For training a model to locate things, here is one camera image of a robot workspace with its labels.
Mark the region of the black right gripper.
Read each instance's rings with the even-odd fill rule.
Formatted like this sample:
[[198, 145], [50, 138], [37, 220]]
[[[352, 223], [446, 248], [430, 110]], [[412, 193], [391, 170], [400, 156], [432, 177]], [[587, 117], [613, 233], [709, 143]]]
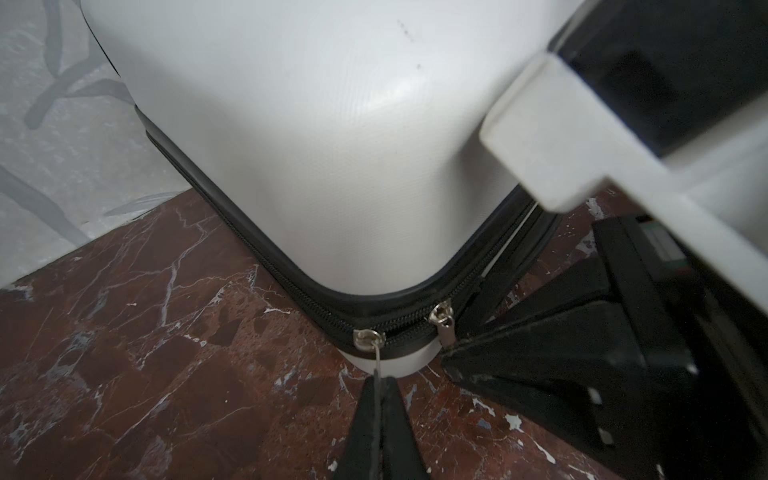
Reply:
[[[457, 336], [491, 319], [560, 221], [531, 211]], [[647, 216], [593, 232], [601, 259], [447, 349], [449, 378], [626, 479], [766, 478], [766, 316]]]

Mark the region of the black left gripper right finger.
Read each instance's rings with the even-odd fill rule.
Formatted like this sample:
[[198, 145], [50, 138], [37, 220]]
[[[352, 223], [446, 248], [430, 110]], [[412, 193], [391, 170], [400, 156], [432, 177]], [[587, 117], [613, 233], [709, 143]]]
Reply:
[[428, 479], [410, 417], [394, 377], [383, 379], [381, 478]]

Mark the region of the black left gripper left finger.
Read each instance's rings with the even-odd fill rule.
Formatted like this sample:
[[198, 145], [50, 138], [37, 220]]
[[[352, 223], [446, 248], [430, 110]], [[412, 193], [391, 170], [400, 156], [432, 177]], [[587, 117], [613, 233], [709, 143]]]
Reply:
[[378, 479], [380, 476], [380, 378], [363, 386], [344, 452], [333, 479]]

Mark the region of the white hard-shell suitcase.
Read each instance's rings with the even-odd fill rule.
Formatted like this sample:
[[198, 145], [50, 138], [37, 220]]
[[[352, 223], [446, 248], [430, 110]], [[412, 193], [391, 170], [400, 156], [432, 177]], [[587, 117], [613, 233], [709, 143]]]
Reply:
[[455, 338], [541, 207], [479, 131], [577, 7], [81, 5], [150, 141], [349, 362], [395, 377]]

